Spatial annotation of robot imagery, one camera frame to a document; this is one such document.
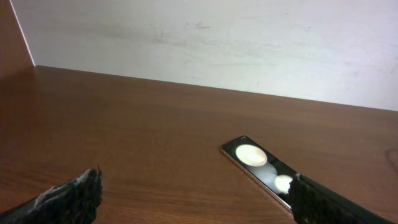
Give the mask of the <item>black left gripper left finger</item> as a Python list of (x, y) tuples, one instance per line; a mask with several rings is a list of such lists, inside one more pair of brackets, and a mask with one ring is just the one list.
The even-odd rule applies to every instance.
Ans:
[(88, 169), (1, 213), (1, 224), (93, 223), (102, 201), (102, 170)]

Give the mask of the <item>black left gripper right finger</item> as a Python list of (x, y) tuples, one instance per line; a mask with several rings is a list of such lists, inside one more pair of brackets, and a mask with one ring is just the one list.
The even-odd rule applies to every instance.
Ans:
[(289, 202), (299, 224), (393, 224), (302, 174), (290, 183)]

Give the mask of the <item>black smartphone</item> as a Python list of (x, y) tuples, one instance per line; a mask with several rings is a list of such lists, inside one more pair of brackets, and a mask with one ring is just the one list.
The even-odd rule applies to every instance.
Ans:
[(289, 212), (290, 183), (296, 171), (247, 136), (221, 146), (221, 152)]

